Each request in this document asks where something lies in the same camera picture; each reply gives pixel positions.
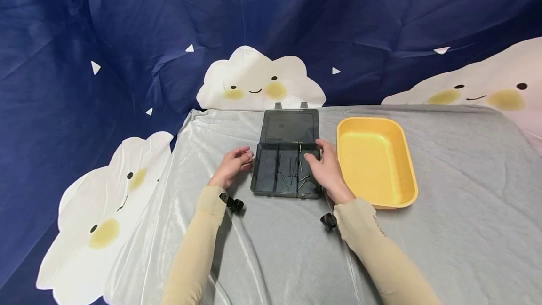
box lid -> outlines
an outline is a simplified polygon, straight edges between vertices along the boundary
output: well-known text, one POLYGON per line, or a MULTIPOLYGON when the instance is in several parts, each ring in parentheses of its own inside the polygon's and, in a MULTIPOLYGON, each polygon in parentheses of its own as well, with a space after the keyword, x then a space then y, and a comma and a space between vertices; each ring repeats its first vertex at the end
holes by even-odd
POLYGON ((312 143, 320 138, 318 110, 267 110, 260 142, 312 143))

metal pin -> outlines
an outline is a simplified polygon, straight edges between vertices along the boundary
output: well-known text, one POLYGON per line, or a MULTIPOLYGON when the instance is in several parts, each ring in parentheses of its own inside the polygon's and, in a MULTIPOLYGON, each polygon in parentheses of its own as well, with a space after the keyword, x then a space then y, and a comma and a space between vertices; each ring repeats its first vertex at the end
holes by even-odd
POLYGON ((286 190, 290 191, 290 189, 288 188, 288 184, 286 184, 286 179, 284 178, 284 175, 282 174, 282 172, 280 173, 280 176, 282 177, 282 181, 284 182, 284 186, 286 187, 286 190))

black clip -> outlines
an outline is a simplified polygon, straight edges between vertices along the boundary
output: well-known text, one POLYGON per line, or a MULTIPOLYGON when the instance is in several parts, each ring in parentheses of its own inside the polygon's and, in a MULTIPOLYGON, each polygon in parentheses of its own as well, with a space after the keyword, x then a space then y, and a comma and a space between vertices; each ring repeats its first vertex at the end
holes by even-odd
POLYGON ((324 224, 327 231, 331 231, 337 226, 337 218, 331 213, 323 215, 322 218, 320 218, 320 221, 324 224))
POLYGON ((245 205, 245 203, 243 203, 239 199, 233 199, 232 197, 230 197, 229 195, 227 195, 225 193, 220 194, 220 199, 222 199, 222 201, 224 201, 226 206, 233 213, 239 213, 243 209, 243 206, 245 205))

left hand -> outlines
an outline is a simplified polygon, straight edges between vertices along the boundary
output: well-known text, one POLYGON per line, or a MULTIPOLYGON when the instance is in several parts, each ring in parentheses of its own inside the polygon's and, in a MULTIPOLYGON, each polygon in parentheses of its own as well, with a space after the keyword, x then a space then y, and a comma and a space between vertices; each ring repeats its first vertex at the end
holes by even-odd
POLYGON ((248 146, 238 147, 228 152, 208 185, 227 190, 234 182, 237 173, 250 170, 253 155, 248 146))

yellow plastic tray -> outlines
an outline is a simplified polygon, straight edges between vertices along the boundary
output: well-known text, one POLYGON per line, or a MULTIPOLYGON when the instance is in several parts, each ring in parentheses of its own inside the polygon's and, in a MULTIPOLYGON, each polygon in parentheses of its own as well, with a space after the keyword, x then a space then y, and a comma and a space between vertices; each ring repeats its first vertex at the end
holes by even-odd
POLYGON ((337 154, 346 184, 376 209, 405 208, 418 184, 403 128, 391 119, 351 117, 337 127, 337 154))

